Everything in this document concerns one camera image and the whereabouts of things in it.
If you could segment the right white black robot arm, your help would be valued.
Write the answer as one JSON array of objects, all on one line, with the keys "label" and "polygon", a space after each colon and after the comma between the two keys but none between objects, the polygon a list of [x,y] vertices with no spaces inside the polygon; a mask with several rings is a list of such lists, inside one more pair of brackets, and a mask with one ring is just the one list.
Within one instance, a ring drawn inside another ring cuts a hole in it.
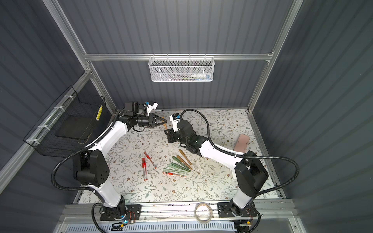
[{"label": "right white black robot arm", "polygon": [[[199,114],[207,124],[207,137],[198,135],[188,120],[183,119],[186,112]],[[256,153],[248,151],[246,153],[229,150],[212,141],[210,126],[207,118],[195,109],[186,109],[181,114],[170,115],[173,125],[171,129],[165,130],[168,142],[178,142],[179,145],[192,154],[212,159],[233,172],[233,177],[238,182],[238,190],[230,201],[230,209],[234,216],[242,216],[255,198],[268,192],[276,191],[291,184],[299,175],[298,164],[283,156],[257,156]],[[294,165],[295,173],[284,183],[273,188],[261,190],[266,180],[269,178],[267,170],[262,164],[262,159],[284,160]]]}]

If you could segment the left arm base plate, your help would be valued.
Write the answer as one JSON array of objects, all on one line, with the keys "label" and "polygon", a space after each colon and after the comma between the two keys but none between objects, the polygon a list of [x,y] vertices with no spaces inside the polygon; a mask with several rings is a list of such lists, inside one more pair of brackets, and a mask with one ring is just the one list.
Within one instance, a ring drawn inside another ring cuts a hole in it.
[{"label": "left arm base plate", "polygon": [[119,221],[120,219],[124,220],[139,220],[141,215],[142,205],[131,204],[126,205],[121,208],[109,208],[102,206],[100,207],[100,221]]}]

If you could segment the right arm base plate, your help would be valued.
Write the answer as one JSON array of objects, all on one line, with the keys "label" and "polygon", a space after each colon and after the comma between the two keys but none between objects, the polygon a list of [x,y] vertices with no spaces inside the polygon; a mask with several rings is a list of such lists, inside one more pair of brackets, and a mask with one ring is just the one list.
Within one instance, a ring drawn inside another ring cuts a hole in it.
[{"label": "right arm base plate", "polygon": [[238,211],[237,214],[235,214],[234,211],[232,211],[231,208],[231,202],[220,202],[217,203],[218,208],[218,215],[220,218],[229,218],[229,217],[245,217],[245,218],[254,218],[257,217],[257,212],[254,210],[255,203],[251,202],[250,204],[246,205],[246,207]]}]

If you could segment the brown pen three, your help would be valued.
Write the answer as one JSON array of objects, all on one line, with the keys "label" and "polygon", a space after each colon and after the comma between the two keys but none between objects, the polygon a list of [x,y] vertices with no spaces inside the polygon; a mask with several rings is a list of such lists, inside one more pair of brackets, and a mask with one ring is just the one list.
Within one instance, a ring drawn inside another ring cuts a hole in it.
[{"label": "brown pen three", "polygon": [[186,165],[190,170],[193,170],[192,167],[187,163],[185,162],[179,155],[177,155],[177,158],[184,164]]}]

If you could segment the brown pen two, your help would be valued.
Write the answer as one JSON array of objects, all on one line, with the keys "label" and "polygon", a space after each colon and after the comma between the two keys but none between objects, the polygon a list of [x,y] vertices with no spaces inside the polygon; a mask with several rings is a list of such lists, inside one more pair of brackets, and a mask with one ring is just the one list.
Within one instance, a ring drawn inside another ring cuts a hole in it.
[{"label": "brown pen two", "polygon": [[186,159],[186,161],[188,162],[189,165],[192,165],[192,163],[190,162],[190,160],[187,158],[186,154],[181,150],[179,149],[179,152],[182,154],[182,156]]}]

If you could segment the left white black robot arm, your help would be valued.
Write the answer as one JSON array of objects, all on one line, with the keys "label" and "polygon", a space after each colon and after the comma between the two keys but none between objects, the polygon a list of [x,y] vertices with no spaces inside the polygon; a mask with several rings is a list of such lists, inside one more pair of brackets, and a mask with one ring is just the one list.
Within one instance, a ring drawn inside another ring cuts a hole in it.
[{"label": "left white black robot arm", "polygon": [[[125,199],[109,181],[110,169],[106,156],[117,141],[134,126],[154,128],[166,124],[167,120],[154,114],[136,114],[119,110],[108,128],[82,150],[72,153],[60,161],[51,173],[51,183],[64,191],[87,190],[93,192],[102,202],[104,213],[112,219],[122,220],[128,216]],[[66,187],[56,180],[58,169],[69,159],[73,159],[73,177],[80,187]]]}]

